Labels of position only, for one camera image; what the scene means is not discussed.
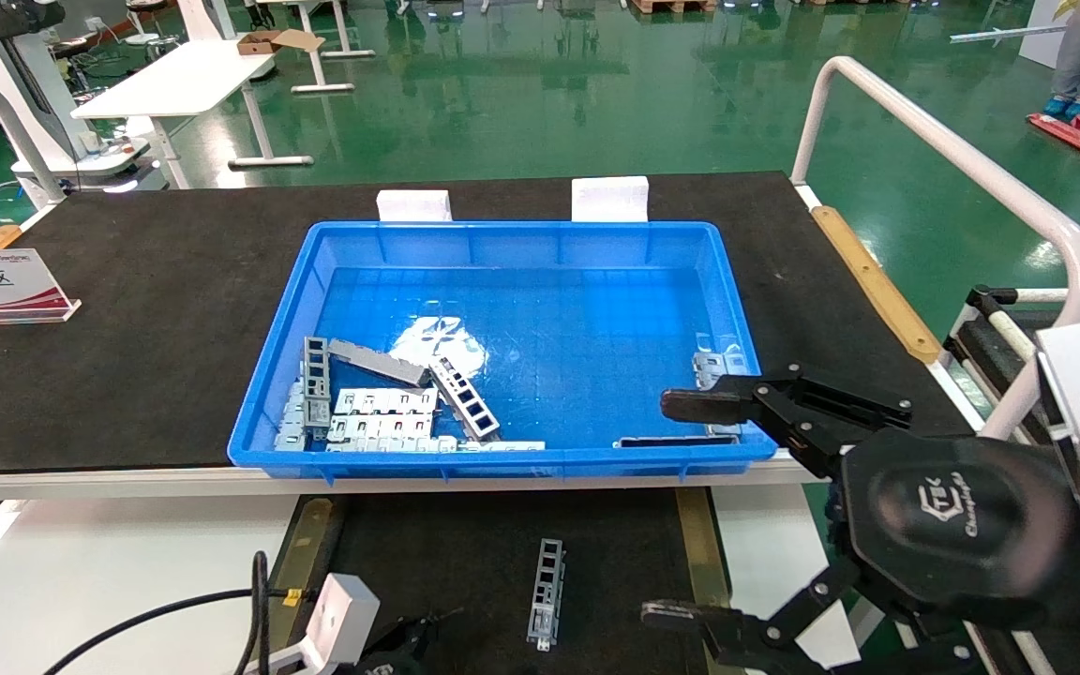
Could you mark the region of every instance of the white foam block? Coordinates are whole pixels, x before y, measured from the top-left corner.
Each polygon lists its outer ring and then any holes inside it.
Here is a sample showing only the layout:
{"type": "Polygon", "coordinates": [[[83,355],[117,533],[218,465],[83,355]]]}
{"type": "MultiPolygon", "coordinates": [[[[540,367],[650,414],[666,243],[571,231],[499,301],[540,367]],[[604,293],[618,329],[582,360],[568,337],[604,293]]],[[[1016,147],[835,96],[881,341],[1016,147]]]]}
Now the white foam block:
{"type": "Polygon", "coordinates": [[[573,222],[648,222],[648,178],[573,179],[573,222]]]}
{"type": "Polygon", "coordinates": [[[450,222],[447,189],[382,189],[378,192],[381,222],[450,222]]]}

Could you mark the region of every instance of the black work table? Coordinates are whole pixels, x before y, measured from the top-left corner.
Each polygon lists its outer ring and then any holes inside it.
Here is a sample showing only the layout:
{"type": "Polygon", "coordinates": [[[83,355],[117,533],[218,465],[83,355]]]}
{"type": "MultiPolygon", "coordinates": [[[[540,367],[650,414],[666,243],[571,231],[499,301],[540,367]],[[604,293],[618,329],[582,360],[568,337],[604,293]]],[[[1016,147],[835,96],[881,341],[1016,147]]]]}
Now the black work table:
{"type": "MultiPolygon", "coordinates": [[[[652,219],[719,227],[764,367],[823,366],[913,399],[917,431],[968,430],[782,174],[650,183],[652,219]]],[[[0,497],[51,496],[11,494],[35,474],[58,487],[69,472],[227,467],[305,231],[377,219],[381,188],[84,193],[57,205],[16,245],[38,248],[82,308],[64,325],[0,326],[0,497]]],[[[415,188],[449,189],[457,218],[569,217],[567,179],[415,188]]]]}

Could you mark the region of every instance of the white table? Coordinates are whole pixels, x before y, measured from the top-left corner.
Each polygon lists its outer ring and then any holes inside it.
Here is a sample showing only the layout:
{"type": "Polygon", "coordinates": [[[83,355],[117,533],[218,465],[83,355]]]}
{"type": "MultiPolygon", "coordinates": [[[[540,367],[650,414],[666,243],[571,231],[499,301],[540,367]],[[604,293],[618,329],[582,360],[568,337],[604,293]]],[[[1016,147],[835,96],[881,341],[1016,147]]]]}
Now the white table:
{"type": "MultiPolygon", "coordinates": [[[[299,16],[302,17],[302,30],[306,33],[314,35],[311,30],[311,10],[318,4],[316,0],[257,0],[261,4],[294,4],[299,9],[299,16]]],[[[308,52],[311,57],[311,69],[316,77],[314,84],[299,84],[292,86],[295,94],[321,94],[327,91],[352,91],[355,89],[351,82],[343,84],[329,84],[323,76],[323,62],[321,57],[356,57],[374,56],[373,50],[352,50],[348,42],[348,27],[345,25],[345,9],[339,5],[339,0],[330,0],[330,11],[336,14],[336,29],[339,32],[339,52],[308,52]]]]}
{"type": "Polygon", "coordinates": [[[116,119],[149,117],[156,137],[166,157],[168,172],[177,188],[188,188],[177,151],[168,140],[162,118],[185,118],[202,114],[240,89],[244,93],[248,119],[260,146],[258,158],[237,158],[231,167],[300,166],[313,163],[308,154],[274,157],[261,119],[257,97],[248,78],[259,71],[272,54],[241,56],[234,39],[199,39],[177,46],[116,86],[104,91],[84,106],[76,108],[73,119],[116,119]]]}
{"type": "MultiPolygon", "coordinates": [[[[95,633],[272,564],[296,497],[27,502],[0,541],[0,675],[38,674],[95,633]]],[[[234,599],[138,625],[60,675],[231,672],[248,632],[234,599]]]]}

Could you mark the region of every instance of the cardboard box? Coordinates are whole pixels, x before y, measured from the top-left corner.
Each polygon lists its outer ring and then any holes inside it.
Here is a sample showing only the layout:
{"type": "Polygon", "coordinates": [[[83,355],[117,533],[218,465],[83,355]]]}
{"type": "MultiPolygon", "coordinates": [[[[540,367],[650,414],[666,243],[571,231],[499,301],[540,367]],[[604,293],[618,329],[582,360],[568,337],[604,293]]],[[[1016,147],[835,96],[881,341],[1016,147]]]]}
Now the cardboard box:
{"type": "Polygon", "coordinates": [[[237,42],[237,51],[241,54],[273,54],[283,46],[293,50],[314,52],[323,43],[323,38],[301,30],[254,30],[237,42]]]}

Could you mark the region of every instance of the black cable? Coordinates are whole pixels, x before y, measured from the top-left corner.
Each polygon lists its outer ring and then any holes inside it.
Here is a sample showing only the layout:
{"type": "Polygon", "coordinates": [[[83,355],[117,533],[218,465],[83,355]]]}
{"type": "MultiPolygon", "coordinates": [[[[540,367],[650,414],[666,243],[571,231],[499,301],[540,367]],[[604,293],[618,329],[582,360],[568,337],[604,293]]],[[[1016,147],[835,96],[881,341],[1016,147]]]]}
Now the black cable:
{"type": "MultiPolygon", "coordinates": [[[[172,615],[175,611],[204,606],[204,604],[245,597],[253,597],[253,624],[249,627],[248,643],[245,646],[245,652],[242,657],[244,661],[240,662],[237,673],[239,674],[240,672],[244,672],[245,665],[248,664],[248,654],[253,653],[253,643],[257,640],[259,633],[261,637],[261,645],[260,658],[258,659],[257,666],[261,671],[261,675],[269,675],[269,599],[287,597],[288,592],[283,589],[270,589],[267,564],[269,564],[269,561],[267,561],[266,552],[257,551],[257,554],[253,555],[252,589],[235,589],[232,591],[219,591],[219,593],[198,595],[198,597],[164,604],[164,606],[145,611],[144,615],[133,616],[132,619],[111,625],[110,629],[106,629],[103,633],[98,633],[97,636],[93,636],[89,640],[78,645],[77,648],[71,650],[71,652],[60,658],[60,661],[57,661],[52,667],[49,667],[49,670],[44,672],[44,675],[56,675],[57,672],[64,671],[68,664],[73,663],[75,659],[81,657],[87,652],[87,650],[93,650],[96,646],[102,645],[111,637],[127,631],[127,629],[137,627],[140,623],[161,618],[164,615],[172,615]]],[[[305,597],[313,597],[313,594],[306,593],[305,597]]]]}
{"type": "Polygon", "coordinates": [[[256,589],[257,607],[260,609],[260,642],[257,643],[257,674],[269,675],[269,561],[265,551],[257,551],[253,556],[253,565],[257,568],[260,581],[256,589]]]}
{"type": "Polygon", "coordinates": [[[283,591],[269,590],[268,565],[269,559],[265,551],[253,554],[253,618],[248,622],[248,639],[245,639],[244,652],[240,654],[240,663],[237,663],[237,670],[232,675],[244,675],[248,657],[253,656],[253,648],[257,648],[258,675],[269,675],[269,598],[284,597],[286,594],[283,591]]]}

